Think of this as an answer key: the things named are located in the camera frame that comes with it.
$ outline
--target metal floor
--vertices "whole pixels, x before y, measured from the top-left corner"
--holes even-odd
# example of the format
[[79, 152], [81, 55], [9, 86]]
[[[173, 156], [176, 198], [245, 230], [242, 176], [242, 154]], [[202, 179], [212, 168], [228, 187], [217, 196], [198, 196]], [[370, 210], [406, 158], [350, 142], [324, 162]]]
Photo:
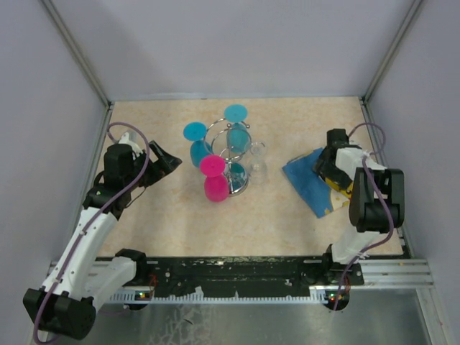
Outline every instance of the metal floor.
[[[104, 311], [120, 311], [107, 305]], [[414, 290], [351, 292], [349, 306], [149, 305], [137, 312], [101, 315], [78, 345], [431, 344]]]

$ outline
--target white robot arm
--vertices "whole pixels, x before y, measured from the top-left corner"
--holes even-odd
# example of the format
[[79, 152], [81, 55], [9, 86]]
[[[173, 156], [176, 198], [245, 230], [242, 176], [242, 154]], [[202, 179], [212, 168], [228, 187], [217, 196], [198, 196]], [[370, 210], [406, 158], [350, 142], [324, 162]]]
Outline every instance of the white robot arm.
[[148, 159], [133, 132], [126, 132], [107, 149], [104, 171], [86, 194], [78, 226], [62, 257], [42, 287], [24, 295], [24, 306], [36, 329], [83, 339], [101, 306], [122, 285], [147, 276], [145, 254], [130, 249], [118, 252], [97, 276], [88, 276], [107, 235], [131, 203], [131, 192], [153, 185], [182, 163], [155, 142], [143, 139], [158, 160]]
[[374, 195], [363, 159], [387, 198], [395, 226], [404, 220], [404, 176], [398, 169], [376, 163], [360, 145], [349, 141], [345, 129], [327, 132], [327, 145], [313, 168], [333, 189], [350, 197], [349, 218], [341, 238], [331, 245], [332, 262], [347, 265], [361, 251], [389, 231], [388, 215]]

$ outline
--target metal stand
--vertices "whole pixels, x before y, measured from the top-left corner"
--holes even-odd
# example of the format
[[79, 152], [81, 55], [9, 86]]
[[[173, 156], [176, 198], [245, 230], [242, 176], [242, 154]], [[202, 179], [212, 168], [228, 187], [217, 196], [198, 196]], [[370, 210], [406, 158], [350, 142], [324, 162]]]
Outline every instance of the metal stand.
[[[247, 174], [246, 169], [244, 168], [243, 164], [240, 163], [243, 156], [249, 151], [252, 144], [251, 134], [247, 131], [251, 126], [244, 121], [231, 123], [228, 122], [225, 118], [219, 119], [212, 124], [209, 125], [208, 130], [206, 132], [206, 136], [204, 137], [204, 141], [206, 141], [206, 137], [210, 129], [212, 129], [217, 124], [226, 121], [226, 128], [219, 131], [216, 135], [214, 135], [213, 139], [211, 140], [211, 153], [213, 155], [218, 155], [225, 160], [226, 169], [224, 175], [229, 184], [229, 195], [230, 196], [237, 196], [243, 193], [247, 185], [249, 184], [249, 176]], [[233, 131], [238, 131], [247, 135], [247, 143], [244, 147], [236, 147], [231, 143], [231, 133]], [[221, 150], [220, 152], [215, 151], [215, 143], [216, 140], [222, 135], [226, 135], [226, 147]]]

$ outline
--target speckled tabletop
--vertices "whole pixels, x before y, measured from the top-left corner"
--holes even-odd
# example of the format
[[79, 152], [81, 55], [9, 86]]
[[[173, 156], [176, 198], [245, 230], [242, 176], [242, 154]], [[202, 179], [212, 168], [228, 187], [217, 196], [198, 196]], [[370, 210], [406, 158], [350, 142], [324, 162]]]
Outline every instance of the speckled tabletop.
[[[191, 143], [183, 129], [192, 121], [212, 123], [230, 104], [247, 107], [253, 139], [268, 146], [268, 179], [264, 185], [249, 185], [237, 197], [212, 203], [204, 195], [204, 176], [191, 163]], [[347, 207], [316, 218], [281, 168], [324, 146], [329, 129], [349, 131], [363, 122], [356, 97], [117, 102], [111, 120], [139, 127], [183, 164], [125, 210], [99, 256], [113, 256], [121, 248], [148, 256], [317, 255], [351, 227]], [[112, 132], [119, 137], [124, 130]], [[372, 148], [364, 127], [353, 139]], [[398, 237], [371, 253], [402, 254]]]

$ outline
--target metal frame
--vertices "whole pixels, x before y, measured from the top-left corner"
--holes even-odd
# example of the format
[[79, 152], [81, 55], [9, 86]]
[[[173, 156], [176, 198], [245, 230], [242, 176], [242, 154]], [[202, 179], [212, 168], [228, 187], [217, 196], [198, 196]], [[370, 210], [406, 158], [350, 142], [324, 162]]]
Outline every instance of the metal frame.
[[366, 90], [366, 93], [363, 96], [364, 104], [368, 104], [374, 95], [378, 85], [382, 81], [385, 73], [387, 72], [388, 68], [390, 68], [392, 61], [395, 59], [397, 52], [401, 46], [401, 43], [407, 36], [409, 29], [412, 27], [413, 23], [416, 21], [418, 15], [420, 14], [425, 0], [413, 0], [412, 4], [410, 5], [409, 11], [407, 12], [399, 30], [396, 33], [395, 38], [393, 39], [390, 48], [388, 49], [385, 57], [383, 58], [382, 62], [377, 69], [369, 87]]
[[48, 17], [55, 25], [70, 54], [74, 58], [78, 67], [81, 69], [81, 72], [93, 88], [94, 92], [98, 95], [99, 99], [105, 107], [110, 107], [110, 100], [108, 99], [106, 92], [101, 85], [101, 82], [96, 77], [96, 74], [91, 68], [90, 63], [85, 58], [85, 55], [82, 53], [80, 46], [75, 41], [75, 38], [73, 38], [70, 30], [67, 28], [67, 25], [64, 23], [63, 18], [60, 16], [53, 2], [51, 0], [39, 0], [39, 2], [41, 5], [43, 5], [44, 10], [48, 14]]
[[198, 288], [195, 293], [190, 295], [176, 297], [156, 297], [151, 300], [137, 300], [136, 297], [140, 292], [148, 293], [149, 287], [132, 287], [118, 290], [113, 294], [109, 301], [105, 304], [327, 304], [326, 291], [314, 289], [310, 291], [308, 297], [291, 297], [285, 298], [266, 298], [266, 297], [248, 297], [240, 298], [238, 296], [232, 298], [212, 298], [205, 297], [203, 291]]
[[[113, 111], [113, 104], [110, 102], [109, 98], [104, 91], [101, 82], [96, 77], [96, 74], [91, 67], [90, 62], [86, 59], [85, 55], [82, 53], [82, 49], [78, 46], [78, 43], [75, 41], [70, 30], [64, 23], [62, 17], [59, 15], [55, 5], [52, 0], [39, 0], [43, 5], [44, 10], [47, 12], [51, 22], [57, 28], [60, 36], [63, 39], [63, 42], [70, 51], [70, 54], [73, 56], [75, 63], [80, 67], [83, 75], [86, 77], [87, 81], [90, 83], [94, 92], [98, 95], [101, 102], [106, 106], [106, 113], [103, 121], [101, 122], [101, 135], [96, 143], [94, 151], [91, 153], [92, 164], [87, 172], [87, 182], [86, 187], [88, 187], [95, 175], [96, 168], [98, 165], [99, 157], [101, 155], [102, 146], [105, 139], [105, 131], [109, 124], [111, 114]], [[375, 73], [369, 87], [367, 88], [366, 93], [360, 98], [361, 107], [363, 111], [364, 118], [366, 121], [374, 122], [372, 112], [369, 108], [369, 102], [372, 99], [375, 91], [377, 90], [379, 84], [385, 76], [385, 73], [390, 68], [392, 61], [395, 59], [400, 46], [407, 36], [410, 28], [413, 23], [416, 21], [418, 15], [423, 8], [425, 1], [424, 0], [413, 0], [408, 13], [406, 14], [397, 34], [395, 35], [392, 44], [390, 45], [387, 53], [385, 54], [377, 72]], [[369, 135], [372, 140], [372, 145], [374, 148], [380, 146], [380, 138], [376, 131], [371, 128]], [[377, 157], [377, 160], [383, 165], [386, 163], [385, 154], [382, 153]], [[79, 196], [83, 200], [84, 193], [86, 191], [82, 190], [81, 195]], [[75, 225], [78, 218], [80, 209], [75, 210], [73, 218], [75, 219]], [[443, 312], [442, 303], [439, 300], [436, 289], [433, 285], [433, 278], [431, 277], [430, 270], [426, 260], [424, 259], [406, 259], [406, 257], [411, 257], [413, 253], [413, 248], [410, 244], [410, 239], [407, 238], [407, 232], [403, 229], [398, 231], [402, 247], [405, 250], [405, 253], [402, 257], [385, 257], [383, 259], [368, 259], [361, 261], [362, 272], [364, 275], [365, 284], [363, 286], [354, 286], [354, 289], [415, 289], [417, 291], [420, 308], [423, 312], [425, 318], [425, 323], [428, 328], [428, 332], [433, 344], [454, 344], [454, 340], [450, 335], [449, 325], [446, 320], [445, 314]], [[318, 261], [317, 258], [312, 257], [313, 261]], [[102, 270], [108, 262], [97, 261], [94, 263], [90, 276], [97, 274], [99, 270]], [[128, 301], [131, 297], [126, 297], [126, 300], [123, 296], [132, 295], [132, 291], [137, 288], [143, 289], [148, 287], [129, 287], [126, 289], [121, 289], [111, 300], [110, 303], [123, 303]], [[323, 292], [326, 290], [335, 290], [336, 286], [320, 286], [313, 285], [310, 286], [310, 291], [313, 293], [314, 297], [310, 300], [289, 300], [290, 303], [322, 303]], [[163, 300], [152, 299], [151, 303], [205, 303], [206, 298], [202, 295], [201, 297], [191, 298], [190, 301], [178, 300], [177, 298], [166, 298]], [[247, 301], [249, 303], [257, 303], [257, 300]], [[287, 303], [287, 298], [282, 298], [278, 300], [280, 303]]]

